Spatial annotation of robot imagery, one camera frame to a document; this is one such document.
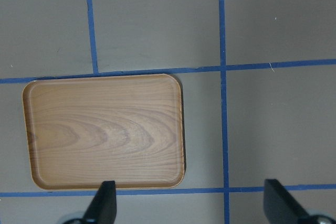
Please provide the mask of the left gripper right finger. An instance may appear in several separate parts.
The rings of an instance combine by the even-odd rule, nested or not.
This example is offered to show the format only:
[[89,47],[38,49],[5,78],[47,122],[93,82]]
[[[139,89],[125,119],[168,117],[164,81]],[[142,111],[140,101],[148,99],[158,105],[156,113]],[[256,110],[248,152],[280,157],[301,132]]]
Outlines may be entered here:
[[303,223],[310,218],[277,179],[264,181],[264,214],[269,223]]

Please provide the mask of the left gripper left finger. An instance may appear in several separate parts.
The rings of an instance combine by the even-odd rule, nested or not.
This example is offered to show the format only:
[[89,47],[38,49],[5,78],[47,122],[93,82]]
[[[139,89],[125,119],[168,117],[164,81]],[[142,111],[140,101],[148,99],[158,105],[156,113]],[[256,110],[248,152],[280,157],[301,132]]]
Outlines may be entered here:
[[115,181],[103,182],[82,219],[84,223],[113,224],[117,215]]

